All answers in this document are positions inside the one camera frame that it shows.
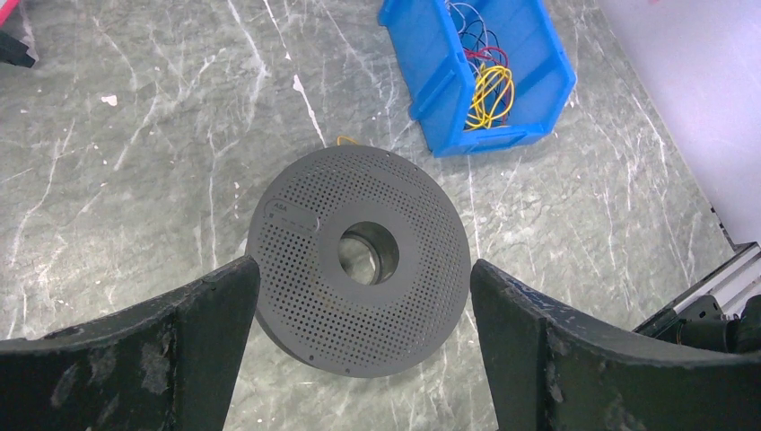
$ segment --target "blue plastic bin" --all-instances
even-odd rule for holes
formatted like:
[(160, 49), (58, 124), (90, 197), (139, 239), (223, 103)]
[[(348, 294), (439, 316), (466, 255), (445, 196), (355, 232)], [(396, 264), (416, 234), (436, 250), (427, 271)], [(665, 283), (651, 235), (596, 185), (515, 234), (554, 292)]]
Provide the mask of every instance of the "blue plastic bin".
[[(515, 102), (507, 126), (465, 131), (476, 80), (444, 0), (385, 0), (378, 22), (389, 29), (420, 121), (435, 157), (528, 145), (549, 134), (576, 84), (541, 0), (470, 0), (510, 58)], [(475, 14), (467, 8), (466, 22)]]

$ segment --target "marble surface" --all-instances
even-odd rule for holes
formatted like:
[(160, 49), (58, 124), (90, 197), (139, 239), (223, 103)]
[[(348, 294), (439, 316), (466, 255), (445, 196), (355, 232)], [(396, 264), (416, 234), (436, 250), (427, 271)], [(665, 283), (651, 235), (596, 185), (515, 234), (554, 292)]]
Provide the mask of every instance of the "marble surface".
[[(0, 65), (0, 334), (36, 338), (242, 254), (267, 184), (349, 135), (403, 155), (462, 216), (472, 258), (632, 328), (731, 255), (593, 1), (551, 0), (579, 76), (540, 143), (433, 159), (380, 1), (22, 2)], [(256, 323), (225, 426), (496, 429), (470, 305), (389, 378), (292, 360)]]

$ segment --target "yellow cable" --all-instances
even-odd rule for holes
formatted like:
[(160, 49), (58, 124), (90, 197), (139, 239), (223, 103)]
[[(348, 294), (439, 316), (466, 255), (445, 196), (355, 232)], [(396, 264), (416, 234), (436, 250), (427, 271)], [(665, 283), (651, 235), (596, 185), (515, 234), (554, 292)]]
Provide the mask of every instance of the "yellow cable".
[(359, 145), (358, 142), (356, 142), (349, 136), (343, 136), (343, 135), (339, 136), (338, 139), (336, 140), (336, 145), (341, 145), (341, 141), (348, 141), (354, 145)]
[[(487, 107), (486, 99), (500, 85), (503, 86), (502, 90), (494, 97), (491, 107)], [(510, 100), (507, 106), (501, 112), (496, 113), (497, 106), (507, 92), (510, 92)], [(476, 90), (473, 92), (470, 112), (466, 119), (468, 130), (491, 128), (497, 120), (510, 112), (514, 101), (515, 83), (512, 80), (512, 71), (502, 65), (491, 67), (481, 65), (477, 70)]]

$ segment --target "red object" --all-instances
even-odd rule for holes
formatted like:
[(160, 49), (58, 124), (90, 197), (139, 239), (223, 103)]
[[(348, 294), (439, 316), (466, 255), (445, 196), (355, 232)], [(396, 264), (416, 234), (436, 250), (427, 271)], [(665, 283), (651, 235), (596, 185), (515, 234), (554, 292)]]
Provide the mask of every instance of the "red object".
[(3, 25), (3, 22), (13, 12), (17, 4), (19, 4), (19, 0), (5, 0), (5, 3), (0, 6), (0, 25)]

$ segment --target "perforated disc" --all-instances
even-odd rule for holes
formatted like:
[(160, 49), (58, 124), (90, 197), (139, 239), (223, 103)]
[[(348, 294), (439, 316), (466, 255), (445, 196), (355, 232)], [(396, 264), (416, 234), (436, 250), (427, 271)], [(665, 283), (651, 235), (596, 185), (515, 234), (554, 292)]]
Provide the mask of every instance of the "perforated disc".
[[(341, 238), (376, 260), (354, 281)], [(454, 330), (468, 296), (468, 239), (435, 181), (412, 163), (359, 145), (303, 157), (257, 205), (247, 253), (261, 271), (257, 318), (291, 356), (355, 377), (398, 373)]]

